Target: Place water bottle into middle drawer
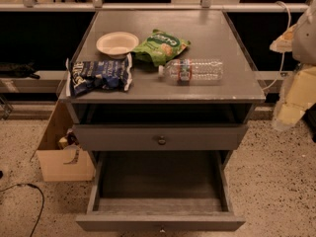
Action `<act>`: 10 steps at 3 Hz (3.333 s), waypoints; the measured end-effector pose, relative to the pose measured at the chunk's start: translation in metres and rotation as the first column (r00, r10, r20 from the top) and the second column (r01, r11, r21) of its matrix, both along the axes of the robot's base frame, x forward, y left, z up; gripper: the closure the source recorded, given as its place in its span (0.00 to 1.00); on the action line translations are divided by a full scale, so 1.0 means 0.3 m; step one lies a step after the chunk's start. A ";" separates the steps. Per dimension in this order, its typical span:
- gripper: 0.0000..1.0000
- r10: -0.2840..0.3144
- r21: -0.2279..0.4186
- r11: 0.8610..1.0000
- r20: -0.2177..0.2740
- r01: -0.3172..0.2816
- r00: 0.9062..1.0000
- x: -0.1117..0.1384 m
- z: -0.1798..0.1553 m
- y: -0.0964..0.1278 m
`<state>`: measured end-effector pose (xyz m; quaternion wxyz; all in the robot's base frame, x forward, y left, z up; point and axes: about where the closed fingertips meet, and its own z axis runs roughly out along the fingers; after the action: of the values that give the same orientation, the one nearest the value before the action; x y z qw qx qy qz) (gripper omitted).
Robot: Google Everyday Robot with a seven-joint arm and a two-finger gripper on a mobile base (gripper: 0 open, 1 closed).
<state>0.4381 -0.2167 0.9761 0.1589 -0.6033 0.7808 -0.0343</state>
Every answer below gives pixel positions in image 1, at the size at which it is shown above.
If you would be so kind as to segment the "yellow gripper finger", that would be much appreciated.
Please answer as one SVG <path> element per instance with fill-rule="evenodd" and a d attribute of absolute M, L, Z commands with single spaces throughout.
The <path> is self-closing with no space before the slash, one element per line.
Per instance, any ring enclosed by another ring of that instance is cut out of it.
<path fill-rule="evenodd" d="M 278 53 L 292 52 L 292 40 L 295 27 L 296 25 L 292 25 L 275 39 L 270 45 L 270 50 Z"/>
<path fill-rule="evenodd" d="M 316 67 L 303 64 L 286 78 L 274 109 L 272 126 L 275 130 L 294 127 L 305 112 L 316 104 Z"/>

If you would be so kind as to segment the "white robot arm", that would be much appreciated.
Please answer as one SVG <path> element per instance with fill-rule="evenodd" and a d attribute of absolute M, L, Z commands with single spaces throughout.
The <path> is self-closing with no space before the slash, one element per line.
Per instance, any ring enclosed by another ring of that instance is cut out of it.
<path fill-rule="evenodd" d="M 316 104 L 316 0 L 272 42 L 270 50 L 291 52 L 299 62 L 299 68 L 283 81 L 274 110 L 273 128 L 284 131 L 294 127 Z"/>

